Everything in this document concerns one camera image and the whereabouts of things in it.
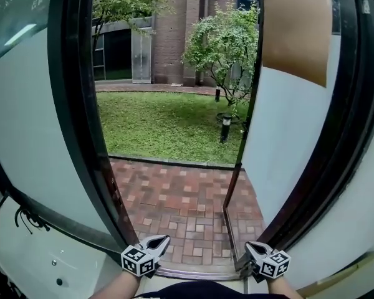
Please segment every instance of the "brick building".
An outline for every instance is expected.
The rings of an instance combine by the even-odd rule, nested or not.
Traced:
[[[138,83],[177,83],[211,85],[209,78],[181,63],[192,25],[214,15],[215,5],[224,7],[228,0],[172,0],[174,13],[136,19],[136,24],[154,30],[142,36],[121,22],[106,24],[94,52],[96,80],[124,80]],[[249,7],[252,0],[234,0],[236,6]]]

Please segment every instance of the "brick paving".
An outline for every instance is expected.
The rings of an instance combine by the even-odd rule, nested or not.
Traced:
[[[187,168],[111,159],[123,202],[139,239],[167,234],[166,263],[218,266],[233,264],[222,204],[232,171]],[[229,208],[234,238],[243,251],[264,229],[256,195],[240,174]]]
[[[173,92],[193,93],[202,95],[214,95],[214,87],[179,87],[170,84],[147,84],[147,83],[120,83],[120,84],[96,84],[96,92]]]

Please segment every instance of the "black bollard light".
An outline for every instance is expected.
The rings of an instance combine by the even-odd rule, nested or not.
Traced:
[[[220,86],[216,86],[216,93],[214,94],[214,101],[215,102],[220,101]]]
[[[225,113],[223,115],[222,130],[220,132],[220,143],[224,143],[225,141],[227,141],[227,138],[229,137],[230,124],[231,124],[231,115],[228,113]]]

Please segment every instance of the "brown cardboard sheet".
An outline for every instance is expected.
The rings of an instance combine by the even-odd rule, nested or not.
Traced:
[[[331,30],[332,0],[264,0],[263,66],[325,87]]]

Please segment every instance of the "green lawn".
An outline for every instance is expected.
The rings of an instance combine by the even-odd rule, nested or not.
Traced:
[[[97,93],[109,153],[182,161],[235,163],[241,125],[232,125],[228,142],[219,143],[221,124],[216,114],[227,101],[185,93]],[[240,105],[245,118],[247,105]]]

